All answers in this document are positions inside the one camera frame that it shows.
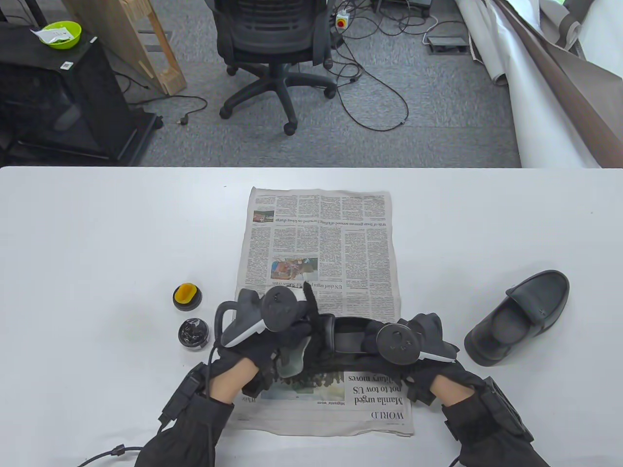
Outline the person's right hand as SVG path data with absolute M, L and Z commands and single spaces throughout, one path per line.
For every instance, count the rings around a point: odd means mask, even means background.
M 476 392 L 487 387 L 483 378 L 466 371 L 457 360 L 458 347 L 443 340 L 442 321 L 436 313 L 420 313 L 397 323 L 371 321 L 364 329 L 361 351 L 361 371 L 405 383 L 412 402 L 430 405 L 441 398 L 432 390 L 438 377 Z

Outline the person's left hand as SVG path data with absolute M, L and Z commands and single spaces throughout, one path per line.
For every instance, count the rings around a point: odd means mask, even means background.
M 254 389 L 258 385 L 255 379 L 261 380 L 260 374 L 271 369 L 277 350 L 297 347 L 311 330 L 309 323 L 296 323 L 280 333 L 265 330 L 252 334 L 234 347 L 219 350 L 210 365 L 210 398 L 231 404 L 245 387 Z

